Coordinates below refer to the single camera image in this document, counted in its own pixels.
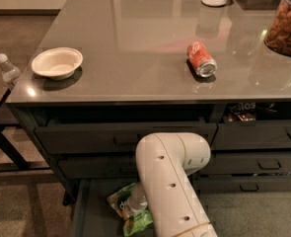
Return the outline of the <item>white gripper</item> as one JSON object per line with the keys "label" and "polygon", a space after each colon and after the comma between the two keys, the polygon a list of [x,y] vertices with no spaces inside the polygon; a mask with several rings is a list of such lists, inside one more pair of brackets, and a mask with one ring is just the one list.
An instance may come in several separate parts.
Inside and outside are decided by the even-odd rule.
{"label": "white gripper", "polygon": [[125,202],[125,210],[128,216],[134,216],[147,208],[147,199],[140,183],[136,183],[131,189],[131,195]]}

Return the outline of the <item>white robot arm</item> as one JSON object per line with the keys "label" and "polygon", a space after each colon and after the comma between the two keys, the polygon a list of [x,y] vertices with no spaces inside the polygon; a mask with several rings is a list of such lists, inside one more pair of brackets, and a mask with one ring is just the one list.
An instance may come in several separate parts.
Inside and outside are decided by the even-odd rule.
{"label": "white robot arm", "polygon": [[135,160],[141,189],[157,237],[218,237],[188,176],[205,167],[208,142],[190,132],[159,132],[137,144]]}

